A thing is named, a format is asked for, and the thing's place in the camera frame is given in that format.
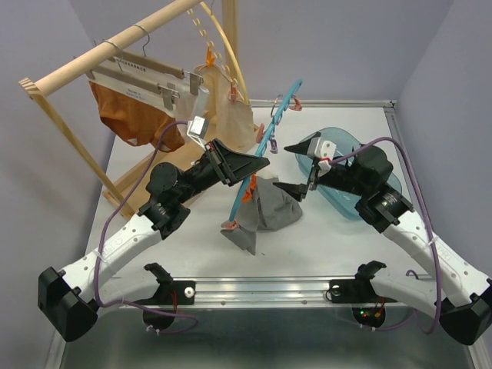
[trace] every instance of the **blue basket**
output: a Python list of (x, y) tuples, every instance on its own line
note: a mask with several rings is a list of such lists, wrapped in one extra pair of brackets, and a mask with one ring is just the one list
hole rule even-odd
[[(361, 143), (350, 133), (344, 129), (329, 127), (321, 129), (321, 137), (332, 141), (337, 145), (337, 150), (334, 156), (343, 156), (350, 154), (352, 148), (359, 148)], [(312, 160), (304, 155), (295, 155), (299, 163), (299, 168), (302, 173), (308, 177), (311, 171)], [(397, 176), (391, 173), (387, 180), (387, 183), (395, 190), (401, 192), (401, 182)], [(348, 194), (347, 192), (335, 190), (325, 186), (318, 186), (317, 190), (337, 209), (344, 217), (352, 221), (361, 221), (360, 215), (355, 210), (355, 205), (361, 199), (360, 196), (354, 194)]]

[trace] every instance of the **metal ring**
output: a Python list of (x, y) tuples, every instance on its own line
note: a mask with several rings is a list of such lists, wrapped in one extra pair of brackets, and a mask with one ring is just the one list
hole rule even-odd
[[(120, 51), (120, 55), (119, 55), (120, 58), (123, 59), (123, 50), (121, 50), (118, 45), (116, 45), (113, 41), (109, 41), (109, 40), (102, 40), (101, 43), (103, 43), (103, 42), (106, 42), (106, 43), (108, 43), (110, 45), (115, 46)], [(123, 71), (123, 69), (121, 68), (120, 62), (117, 61), (117, 63), (118, 63), (118, 67), (120, 67), (120, 71)]]
[(274, 104), (272, 105), (271, 110), (270, 110), (270, 118), (273, 118), (274, 117), (275, 105), (278, 103), (278, 99), (281, 98), (281, 97), (283, 97), (282, 94), (280, 94), (279, 96), (277, 96), (277, 98), (275, 99)]
[(144, 52), (144, 56), (147, 56), (147, 53), (145, 52), (145, 46), (148, 45), (148, 43), (151, 41), (151, 35), (148, 33), (148, 31), (143, 28), (141, 25), (138, 25), (137, 23), (133, 24), (135, 27), (139, 27), (145, 34), (147, 35), (147, 42), (144, 43), (144, 45), (141, 47), (141, 50)]

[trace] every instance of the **gray wall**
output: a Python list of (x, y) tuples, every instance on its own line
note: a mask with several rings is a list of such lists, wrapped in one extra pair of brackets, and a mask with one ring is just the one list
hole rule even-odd
[(490, 0), (456, 0), (397, 109), (436, 232), (489, 275), (491, 19)]
[[(83, 254), (97, 178), (17, 81), (38, 79), (91, 44), (66, 0), (0, 0), (0, 367), (44, 367), (53, 327), (38, 274)], [(99, 162), (111, 135), (83, 79), (50, 100)]]
[[(302, 98), (396, 98), (453, 0), (241, 0), (240, 63), (253, 98), (302, 77)], [(101, 40), (159, 9), (160, 0), (71, 0), (90, 38)], [(214, 10), (220, 18), (220, 0)], [(197, 7), (216, 44), (207, 15)], [(149, 54), (193, 68), (206, 51), (188, 15), (152, 34)]]

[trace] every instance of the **tabletop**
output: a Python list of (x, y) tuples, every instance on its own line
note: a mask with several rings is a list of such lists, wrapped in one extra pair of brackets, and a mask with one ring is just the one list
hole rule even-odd
[[(270, 108), (253, 108), (254, 122), (267, 124)], [(390, 136), (383, 108), (304, 108), (287, 110), (277, 128), (279, 152), (267, 151), (268, 170), (281, 181), (305, 182), (293, 154), (284, 146), (326, 127), (339, 127), (360, 142)], [(394, 173), (408, 197), (401, 163), (391, 143), (379, 144), (394, 165)], [(151, 152), (150, 146), (134, 148), (116, 138), (108, 165), (108, 176), (115, 181)], [(192, 206), (184, 224), (169, 238), (140, 254), (118, 275), (135, 272), (147, 263), (157, 262), (174, 277), (243, 278), (243, 277), (310, 277), (353, 275), (360, 264), (372, 260), (401, 268), (402, 273), (422, 268), (396, 244), (378, 234), (363, 221), (351, 221), (338, 213), (317, 191), (301, 203), (300, 221), (275, 232), (258, 232), (256, 256), (242, 251), (219, 233), (220, 224), (228, 218), (238, 185), (233, 188), (217, 184), (208, 189)], [(102, 226), (114, 208), (101, 196), (87, 251), (98, 245)], [(115, 217), (108, 229), (109, 237), (125, 224)]]

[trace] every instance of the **brown fabric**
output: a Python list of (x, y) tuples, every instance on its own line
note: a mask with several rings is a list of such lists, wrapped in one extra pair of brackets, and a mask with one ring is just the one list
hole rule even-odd
[[(98, 102), (101, 121), (123, 141), (132, 146), (151, 143), (155, 147), (162, 131), (175, 121), (163, 111), (142, 101), (91, 81), (89, 84), (92, 94)], [(130, 142), (130, 140), (135, 139), (137, 140), (136, 144)], [(177, 150), (185, 143), (176, 127), (170, 128), (162, 141), (169, 148), (169, 150), (159, 148), (162, 151)]]
[(231, 83), (216, 65), (196, 68), (203, 76), (203, 86), (210, 91), (207, 118), (215, 125), (216, 135), (228, 146), (250, 148), (254, 144), (253, 111), (239, 97), (229, 98)]

